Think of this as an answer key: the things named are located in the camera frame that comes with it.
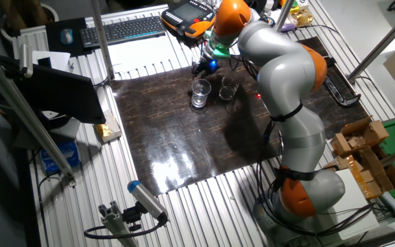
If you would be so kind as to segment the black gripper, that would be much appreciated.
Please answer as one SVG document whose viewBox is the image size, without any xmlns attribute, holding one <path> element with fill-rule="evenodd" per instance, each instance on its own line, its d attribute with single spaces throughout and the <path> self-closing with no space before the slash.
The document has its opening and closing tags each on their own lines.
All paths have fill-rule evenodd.
<svg viewBox="0 0 395 247">
<path fill-rule="evenodd" d="M 217 60 L 210 60 L 210 61 L 204 60 L 204 61 L 201 61 L 201 63 L 193 63 L 192 64 L 192 77 L 196 78 L 199 75 L 198 76 L 199 79 L 204 79 L 209 74 L 213 74 L 217 70 L 218 70 Z"/>
</svg>

